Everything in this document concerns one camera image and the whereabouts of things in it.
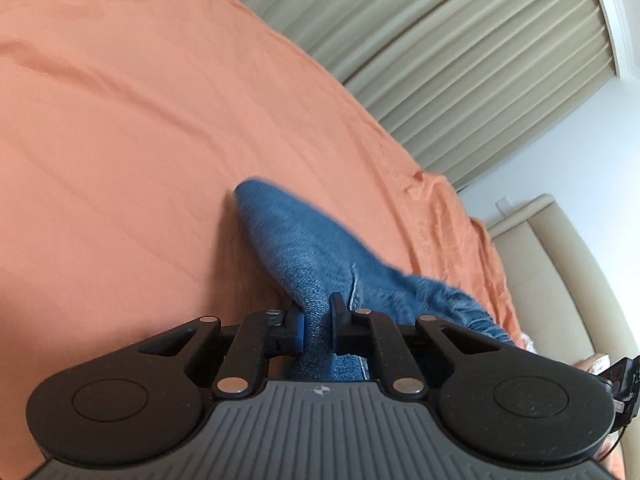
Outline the pink embroidered pillow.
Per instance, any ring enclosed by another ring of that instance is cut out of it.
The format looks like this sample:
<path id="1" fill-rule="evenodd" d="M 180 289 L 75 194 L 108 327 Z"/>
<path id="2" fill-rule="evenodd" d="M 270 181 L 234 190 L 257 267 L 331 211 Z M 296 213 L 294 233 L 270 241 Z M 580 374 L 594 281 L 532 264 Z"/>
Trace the pink embroidered pillow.
<path id="1" fill-rule="evenodd" d="M 533 339 L 526 333 L 522 333 L 522 343 L 526 351 L 538 354 Z M 595 353 L 587 359 L 575 362 L 573 366 L 591 375 L 599 375 L 611 366 L 611 358 L 608 354 Z"/>

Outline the beige padded headboard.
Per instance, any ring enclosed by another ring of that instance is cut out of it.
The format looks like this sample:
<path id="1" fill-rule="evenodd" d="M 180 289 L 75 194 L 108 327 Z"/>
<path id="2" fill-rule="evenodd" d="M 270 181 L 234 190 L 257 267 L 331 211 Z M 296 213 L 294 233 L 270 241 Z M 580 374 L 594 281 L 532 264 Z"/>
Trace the beige padded headboard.
<path id="1" fill-rule="evenodd" d="M 542 356 L 567 364 L 639 353 L 611 286 L 549 194 L 489 229 L 521 328 Z"/>

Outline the beige pleated curtain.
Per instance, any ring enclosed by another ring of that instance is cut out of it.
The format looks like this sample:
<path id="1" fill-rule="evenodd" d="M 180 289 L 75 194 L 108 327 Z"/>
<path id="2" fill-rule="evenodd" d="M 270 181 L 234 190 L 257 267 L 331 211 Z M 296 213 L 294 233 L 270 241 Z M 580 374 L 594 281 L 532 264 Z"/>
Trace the beige pleated curtain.
<path id="1" fill-rule="evenodd" d="M 600 0 L 240 0 L 455 188 L 616 73 Z"/>

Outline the blue denim jeans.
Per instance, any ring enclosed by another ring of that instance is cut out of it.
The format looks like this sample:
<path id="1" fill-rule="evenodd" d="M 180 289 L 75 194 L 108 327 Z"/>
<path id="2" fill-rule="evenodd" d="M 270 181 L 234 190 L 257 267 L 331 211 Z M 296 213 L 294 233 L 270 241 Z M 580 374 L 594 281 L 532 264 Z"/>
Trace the blue denim jeans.
<path id="1" fill-rule="evenodd" d="M 333 352 L 329 298 L 334 292 L 350 310 L 382 312 L 397 324 L 434 315 L 503 344 L 512 341 L 462 290 L 388 266 L 333 219 L 282 188 L 246 180 L 234 197 L 258 258 L 304 311 L 306 348 L 288 369 L 289 380 L 368 379 L 363 358 Z"/>

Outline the orange bed sheet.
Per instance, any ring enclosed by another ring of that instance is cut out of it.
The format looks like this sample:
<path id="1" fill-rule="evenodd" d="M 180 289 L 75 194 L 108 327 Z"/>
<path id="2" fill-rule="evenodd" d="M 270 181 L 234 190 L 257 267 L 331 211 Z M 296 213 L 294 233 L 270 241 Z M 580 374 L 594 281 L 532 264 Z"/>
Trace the orange bed sheet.
<path id="1" fill-rule="evenodd" d="M 1 474 L 58 370 L 282 290 L 233 190 L 287 188 L 382 260 L 521 333 L 484 226 L 340 83 L 238 0 L 1 0 Z"/>

